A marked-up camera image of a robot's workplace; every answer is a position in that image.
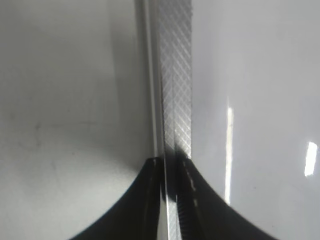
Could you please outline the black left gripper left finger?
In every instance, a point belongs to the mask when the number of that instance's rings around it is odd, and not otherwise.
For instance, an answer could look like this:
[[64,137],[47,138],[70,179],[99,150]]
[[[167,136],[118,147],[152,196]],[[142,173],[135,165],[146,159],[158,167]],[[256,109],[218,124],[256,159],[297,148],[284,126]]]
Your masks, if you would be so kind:
[[156,240],[164,165],[148,158],[124,195],[74,240]]

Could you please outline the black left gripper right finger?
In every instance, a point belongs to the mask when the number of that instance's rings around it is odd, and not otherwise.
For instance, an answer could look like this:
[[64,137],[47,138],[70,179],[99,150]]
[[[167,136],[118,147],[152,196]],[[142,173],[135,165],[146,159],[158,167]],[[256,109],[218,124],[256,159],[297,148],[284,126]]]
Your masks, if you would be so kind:
[[236,159],[197,169],[176,164],[178,218],[184,240],[317,240],[320,176],[302,165]]

